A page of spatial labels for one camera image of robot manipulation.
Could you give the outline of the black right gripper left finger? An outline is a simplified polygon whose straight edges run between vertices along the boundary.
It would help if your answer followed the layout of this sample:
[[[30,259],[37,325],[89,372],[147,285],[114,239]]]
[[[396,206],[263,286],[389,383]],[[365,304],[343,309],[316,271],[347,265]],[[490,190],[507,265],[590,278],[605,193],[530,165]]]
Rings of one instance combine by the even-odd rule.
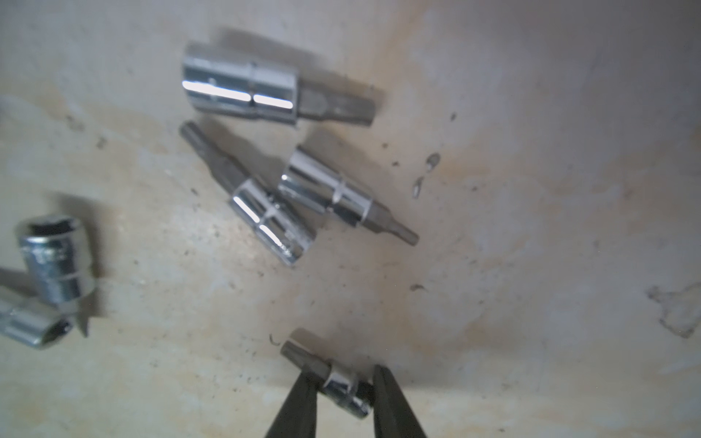
[[[265,437],[315,438],[318,389],[318,381],[311,373],[301,372]]]

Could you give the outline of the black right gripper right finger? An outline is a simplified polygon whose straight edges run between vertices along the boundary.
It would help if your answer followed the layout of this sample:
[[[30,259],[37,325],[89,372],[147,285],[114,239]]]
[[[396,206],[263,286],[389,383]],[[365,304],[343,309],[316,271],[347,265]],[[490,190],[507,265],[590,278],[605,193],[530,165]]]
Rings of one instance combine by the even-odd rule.
[[[374,433],[377,438],[426,438],[391,370],[374,367]]]

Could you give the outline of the small chrome socket bit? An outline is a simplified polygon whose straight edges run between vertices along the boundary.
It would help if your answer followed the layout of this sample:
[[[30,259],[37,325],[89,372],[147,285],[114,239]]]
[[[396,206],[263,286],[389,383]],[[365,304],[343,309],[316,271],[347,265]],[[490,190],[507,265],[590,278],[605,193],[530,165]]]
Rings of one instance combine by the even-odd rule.
[[[374,406],[374,387],[361,374],[339,361],[325,360],[292,341],[280,353],[317,383],[319,392],[356,418],[367,417]]]

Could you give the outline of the chrome bit pointing down-right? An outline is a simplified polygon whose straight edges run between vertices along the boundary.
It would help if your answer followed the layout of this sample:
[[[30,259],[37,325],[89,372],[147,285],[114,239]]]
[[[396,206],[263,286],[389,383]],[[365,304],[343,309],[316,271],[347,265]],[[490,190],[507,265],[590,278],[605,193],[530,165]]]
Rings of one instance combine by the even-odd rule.
[[[290,156],[277,189],[319,215],[335,215],[348,226],[391,234],[410,246],[419,242],[419,235],[397,221],[386,205],[301,146]]]

